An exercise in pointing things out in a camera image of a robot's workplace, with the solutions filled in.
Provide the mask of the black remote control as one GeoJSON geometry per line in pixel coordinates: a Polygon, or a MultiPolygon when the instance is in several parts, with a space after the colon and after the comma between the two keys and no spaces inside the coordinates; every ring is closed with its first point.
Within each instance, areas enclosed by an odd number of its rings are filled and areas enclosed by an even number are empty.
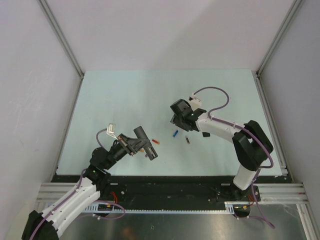
{"type": "Polygon", "coordinates": [[[138,126],[134,130],[135,135],[137,136],[138,139],[142,141],[141,147],[143,148],[144,151],[146,152],[148,158],[152,161],[158,157],[158,154],[156,150],[154,149],[150,139],[148,138],[147,134],[145,133],[144,129],[142,126],[138,126]]]}

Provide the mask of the black remote battery cover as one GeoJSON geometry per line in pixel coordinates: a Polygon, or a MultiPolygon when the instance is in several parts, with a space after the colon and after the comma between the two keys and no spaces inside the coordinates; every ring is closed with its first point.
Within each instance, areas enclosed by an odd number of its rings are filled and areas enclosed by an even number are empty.
{"type": "Polygon", "coordinates": [[[211,136],[211,134],[208,133],[208,132],[203,132],[203,133],[202,133],[202,136],[203,136],[204,138],[208,138],[208,137],[211,136]]]}

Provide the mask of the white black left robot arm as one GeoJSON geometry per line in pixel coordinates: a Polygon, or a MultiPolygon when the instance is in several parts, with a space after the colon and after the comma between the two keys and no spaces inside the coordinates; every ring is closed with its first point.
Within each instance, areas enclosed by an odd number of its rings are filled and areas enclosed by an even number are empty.
{"type": "Polygon", "coordinates": [[[150,139],[141,126],[134,129],[135,138],[117,136],[110,147],[97,147],[91,155],[88,168],[80,174],[76,185],[63,197],[42,212],[33,210],[22,233],[23,240],[57,240],[81,212],[97,200],[105,200],[112,191],[110,173],[124,156],[134,156],[143,149],[148,158],[157,158],[150,139]]]}

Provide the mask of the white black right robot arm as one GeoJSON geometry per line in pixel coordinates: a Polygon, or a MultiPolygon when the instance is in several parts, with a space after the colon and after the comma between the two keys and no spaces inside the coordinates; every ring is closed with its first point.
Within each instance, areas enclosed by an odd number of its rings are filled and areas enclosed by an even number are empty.
{"type": "Polygon", "coordinates": [[[201,132],[204,137],[215,135],[233,144],[239,168],[227,195],[242,201],[248,196],[249,188],[261,169],[274,166],[271,157],[274,147],[258,122],[250,120],[237,124],[216,118],[200,108],[200,105],[201,102],[196,98],[177,100],[170,106],[173,111],[170,122],[187,132],[201,132]]]}

